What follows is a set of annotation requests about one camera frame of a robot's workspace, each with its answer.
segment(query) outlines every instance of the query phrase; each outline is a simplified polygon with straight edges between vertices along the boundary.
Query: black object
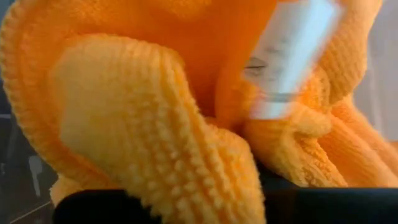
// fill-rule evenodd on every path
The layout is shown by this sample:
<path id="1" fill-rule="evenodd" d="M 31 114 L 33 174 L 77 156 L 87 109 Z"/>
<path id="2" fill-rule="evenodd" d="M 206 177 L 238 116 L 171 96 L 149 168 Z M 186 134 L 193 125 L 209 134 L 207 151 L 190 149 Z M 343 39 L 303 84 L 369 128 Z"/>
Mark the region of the black object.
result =
<path id="1" fill-rule="evenodd" d="M 0 184 L 0 198 L 4 198 L 4 191 Z M 6 203 L 4 200 L 0 200 L 0 223 L 7 223 L 7 211 Z"/>
<path id="2" fill-rule="evenodd" d="M 8 103 L 8 99 L 4 89 L 2 87 L 2 80 L 0 78 L 0 114 L 10 114 L 11 107 Z"/>
<path id="3" fill-rule="evenodd" d="M 258 164 L 268 224 L 398 223 L 398 189 L 303 189 Z M 55 209 L 54 224 L 161 223 L 123 190 L 69 196 Z"/>

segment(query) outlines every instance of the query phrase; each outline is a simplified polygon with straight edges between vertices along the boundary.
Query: orange knitted fabric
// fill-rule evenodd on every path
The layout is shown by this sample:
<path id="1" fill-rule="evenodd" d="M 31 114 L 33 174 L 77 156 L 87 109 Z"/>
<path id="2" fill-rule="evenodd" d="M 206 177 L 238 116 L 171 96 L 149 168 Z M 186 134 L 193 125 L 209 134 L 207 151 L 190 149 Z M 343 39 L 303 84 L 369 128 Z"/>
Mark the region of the orange knitted fabric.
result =
<path id="1" fill-rule="evenodd" d="M 349 100 L 381 0 L 342 0 L 288 117 L 255 121 L 257 89 L 241 70 L 276 3 L 16 1 L 2 78 L 25 135 L 60 174 L 53 201 L 117 187 L 166 223 L 265 223 L 252 152 L 301 186 L 398 186 L 397 153 Z"/>

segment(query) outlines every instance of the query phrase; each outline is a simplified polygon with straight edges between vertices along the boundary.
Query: textured knit pattern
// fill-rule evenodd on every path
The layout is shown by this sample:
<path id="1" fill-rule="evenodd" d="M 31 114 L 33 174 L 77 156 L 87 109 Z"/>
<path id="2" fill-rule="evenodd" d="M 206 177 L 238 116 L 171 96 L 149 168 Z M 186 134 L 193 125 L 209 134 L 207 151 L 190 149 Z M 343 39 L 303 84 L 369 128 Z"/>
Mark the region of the textured knit pattern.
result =
<path id="1" fill-rule="evenodd" d="M 304 187 L 397 187 L 396 150 L 350 100 L 381 0 L 340 3 L 287 117 L 259 121 L 248 118 L 258 89 L 241 72 L 276 0 L 16 1 L 2 78 L 60 174 L 54 203 L 123 188 L 166 223 L 265 223 L 251 153 Z"/>

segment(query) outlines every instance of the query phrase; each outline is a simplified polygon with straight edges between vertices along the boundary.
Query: white label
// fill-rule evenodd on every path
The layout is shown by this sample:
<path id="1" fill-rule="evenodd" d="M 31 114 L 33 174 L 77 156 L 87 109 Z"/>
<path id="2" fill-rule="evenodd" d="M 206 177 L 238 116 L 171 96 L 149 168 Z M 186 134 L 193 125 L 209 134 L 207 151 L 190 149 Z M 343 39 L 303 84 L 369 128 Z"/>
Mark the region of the white label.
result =
<path id="1" fill-rule="evenodd" d="M 283 115 L 339 15 L 329 0 L 278 3 L 244 69 L 262 90 L 252 119 Z"/>

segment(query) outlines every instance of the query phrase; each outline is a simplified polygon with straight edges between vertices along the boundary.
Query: black surface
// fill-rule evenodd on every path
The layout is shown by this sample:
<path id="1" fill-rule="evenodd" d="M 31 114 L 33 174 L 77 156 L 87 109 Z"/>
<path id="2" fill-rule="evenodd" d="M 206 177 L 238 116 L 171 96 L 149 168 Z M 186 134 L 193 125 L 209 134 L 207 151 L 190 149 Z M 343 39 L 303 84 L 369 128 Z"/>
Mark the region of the black surface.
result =
<path id="1" fill-rule="evenodd" d="M 275 191 L 275 190 L 287 190 L 298 188 L 293 183 L 282 178 L 279 175 L 274 174 L 270 170 L 266 169 L 259 161 L 256 161 L 257 170 L 260 174 L 259 179 L 262 189 L 265 191 Z"/>
<path id="2" fill-rule="evenodd" d="M 398 223 L 397 189 L 290 189 L 266 192 L 268 224 Z M 66 198 L 54 224 L 160 223 L 123 190 L 91 190 Z"/>
<path id="3" fill-rule="evenodd" d="M 52 214 L 53 205 L 51 203 L 46 203 L 39 209 L 25 214 L 17 220 L 13 220 L 12 224 L 52 224 Z"/>
<path id="4" fill-rule="evenodd" d="M 49 202 L 49 188 L 57 176 L 50 166 L 42 162 L 42 172 L 37 175 L 40 195 L 36 195 L 29 166 L 29 159 L 37 157 L 36 153 L 16 125 L 14 118 L 0 118 L 0 130 L 5 135 L 0 136 L 0 224 L 3 224 Z M 24 218 L 24 222 L 34 223 L 33 220 L 29 221 L 30 217 L 35 217 L 35 214 Z"/>
<path id="5" fill-rule="evenodd" d="M 2 80 L 0 80 L 0 114 L 10 114 L 11 108 L 9 106 L 6 93 L 2 88 Z"/>

